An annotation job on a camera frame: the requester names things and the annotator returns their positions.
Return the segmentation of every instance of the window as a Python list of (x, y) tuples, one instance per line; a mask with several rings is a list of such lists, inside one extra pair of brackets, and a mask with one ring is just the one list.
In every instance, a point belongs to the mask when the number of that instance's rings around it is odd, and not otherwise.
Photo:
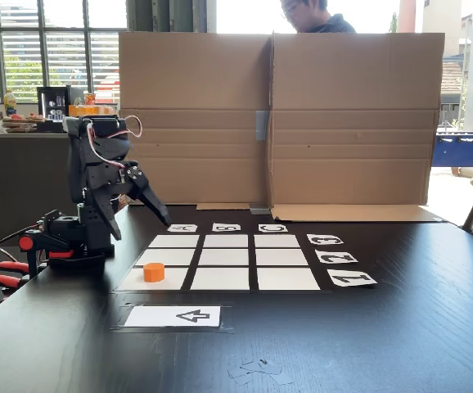
[(0, 0), (0, 102), (7, 88), (36, 102), (38, 86), (71, 85), (118, 103), (126, 26), (126, 0)]

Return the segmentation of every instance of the tape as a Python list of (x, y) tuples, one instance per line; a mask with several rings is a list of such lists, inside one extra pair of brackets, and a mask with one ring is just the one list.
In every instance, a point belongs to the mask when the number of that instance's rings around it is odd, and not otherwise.
[(256, 140), (265, 141), (268, 134), (269, 111), (256, 111)]

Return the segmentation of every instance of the person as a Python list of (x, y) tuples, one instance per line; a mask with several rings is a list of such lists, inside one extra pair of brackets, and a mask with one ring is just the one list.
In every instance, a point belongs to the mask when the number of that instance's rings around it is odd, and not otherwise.
[(281, 0), (287, 20), (298, 33), (355, 33), (342, 14), (331, 16), (327, 0)]

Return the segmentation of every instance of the bottle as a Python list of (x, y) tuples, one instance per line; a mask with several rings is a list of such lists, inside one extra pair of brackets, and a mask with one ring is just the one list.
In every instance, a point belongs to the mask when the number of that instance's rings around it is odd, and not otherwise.
[(16, 98), (10, 88), (6, 90), (6, 95), (4, 96), (4, 108), (6, 109), (6, 116), (16, 113)]

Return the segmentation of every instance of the black arrow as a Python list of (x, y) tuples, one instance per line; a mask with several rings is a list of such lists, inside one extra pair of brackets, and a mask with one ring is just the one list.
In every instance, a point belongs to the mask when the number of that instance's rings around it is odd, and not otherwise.
[(209, 319), (209, 314), (202, 314), (199, 309), (195, 311), (189, 311), (188, 313), (177, 315), (178, 318), (185, 319), (186, 321), (196, 323), (199, 319)]
[(346, 284), (349, 284), (349, 281), (348, 281), (348, 280), (359, 280), (359, 279), (362, 279), (362, 280), (369, 281), (369, 279), (370, 279), (368, 276), (357, 276), (357, 277), (338, 277), (338, 276), (333, 276), (333, 278), (336, 278), (336, 279), (339, 280), (339, 281), (345, 282)]

